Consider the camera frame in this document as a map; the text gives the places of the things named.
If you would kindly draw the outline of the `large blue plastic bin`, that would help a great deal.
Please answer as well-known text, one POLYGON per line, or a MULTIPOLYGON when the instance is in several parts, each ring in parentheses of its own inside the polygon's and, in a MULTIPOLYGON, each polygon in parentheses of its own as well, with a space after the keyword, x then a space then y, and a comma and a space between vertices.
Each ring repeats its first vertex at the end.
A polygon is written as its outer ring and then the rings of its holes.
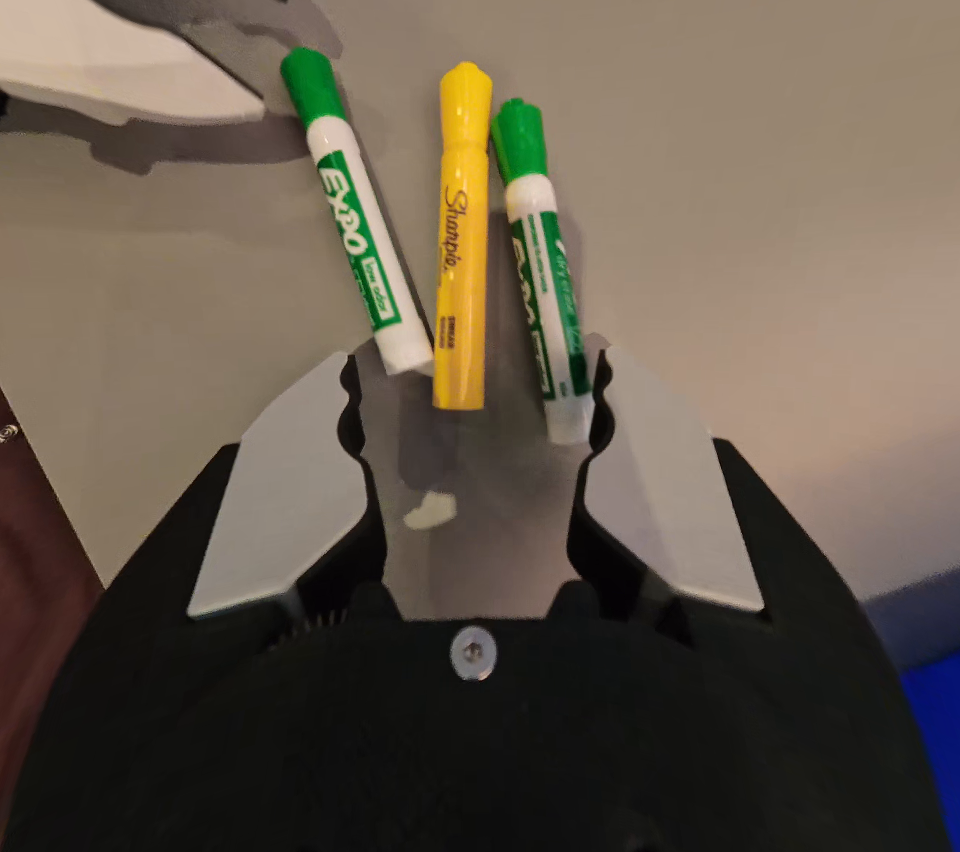
POLYGON ((933 769, 943 819, 959 850, 959 651, 901 675, 933 769))

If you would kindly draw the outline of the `yellow highlighter marker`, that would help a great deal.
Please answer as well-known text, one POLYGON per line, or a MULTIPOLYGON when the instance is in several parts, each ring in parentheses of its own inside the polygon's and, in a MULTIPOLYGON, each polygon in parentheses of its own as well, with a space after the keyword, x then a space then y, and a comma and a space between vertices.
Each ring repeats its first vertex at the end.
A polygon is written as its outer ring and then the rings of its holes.
POLYGON ((439 83, 436 328, 433 404, 484 407, 493 82, 471 62, 439 83))

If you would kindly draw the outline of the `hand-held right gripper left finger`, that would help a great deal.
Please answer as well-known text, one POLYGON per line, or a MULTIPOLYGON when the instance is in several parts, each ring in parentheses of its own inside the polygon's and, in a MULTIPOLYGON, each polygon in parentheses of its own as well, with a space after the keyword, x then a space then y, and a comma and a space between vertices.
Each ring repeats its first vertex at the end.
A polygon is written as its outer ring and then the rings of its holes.
POLYGON ((212 618, 273 605, 338 618, 380 582, 387 540, 364 457, 354 355, 335 353, 283 391, 243 434, 187 605, 212 618))

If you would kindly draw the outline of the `green dry-erase marker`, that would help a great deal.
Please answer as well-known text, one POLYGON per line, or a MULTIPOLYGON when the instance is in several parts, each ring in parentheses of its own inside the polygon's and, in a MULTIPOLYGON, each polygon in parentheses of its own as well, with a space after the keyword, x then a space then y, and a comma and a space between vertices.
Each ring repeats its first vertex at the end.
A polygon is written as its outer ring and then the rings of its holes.
POLYGON ((390 376, 431 376, 434 350, 350 124, 330 60, 297 47, 280 73, 304 127, 324 197, 390 376))
POLYGON ((556 445, 579 445, 590 436, 594 386, 548 177, 542 112, 521 98, 508 100, 491 120, 490 134, 548 437, 556 445))

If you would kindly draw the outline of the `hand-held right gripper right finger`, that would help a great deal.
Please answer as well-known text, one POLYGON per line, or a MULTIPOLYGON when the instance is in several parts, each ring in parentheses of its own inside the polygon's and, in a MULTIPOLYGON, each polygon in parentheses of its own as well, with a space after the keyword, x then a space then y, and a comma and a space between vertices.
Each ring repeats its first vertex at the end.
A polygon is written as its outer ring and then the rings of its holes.
POLYGON ((589 453, 577 474, 567 556, 604 613, 646 590, 763 610, 714 438, 696 410, 615 345, 598 357, 589 453))

